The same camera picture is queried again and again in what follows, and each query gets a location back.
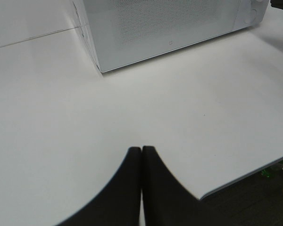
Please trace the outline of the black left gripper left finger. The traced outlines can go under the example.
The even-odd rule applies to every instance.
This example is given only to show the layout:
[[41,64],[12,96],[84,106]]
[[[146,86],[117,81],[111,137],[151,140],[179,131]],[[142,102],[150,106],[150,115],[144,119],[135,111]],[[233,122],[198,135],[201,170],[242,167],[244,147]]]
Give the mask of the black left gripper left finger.
[[142,151],[130,147],[105,187],[60,226],[138,226]]

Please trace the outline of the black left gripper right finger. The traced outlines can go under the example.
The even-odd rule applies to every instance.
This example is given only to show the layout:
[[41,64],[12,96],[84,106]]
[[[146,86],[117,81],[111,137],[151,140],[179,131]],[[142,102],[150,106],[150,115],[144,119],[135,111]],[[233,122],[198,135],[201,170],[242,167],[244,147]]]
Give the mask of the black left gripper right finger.
[[200,202],[172,175],[155,147],[142,148],[142,199],[147,226],[200,226]]

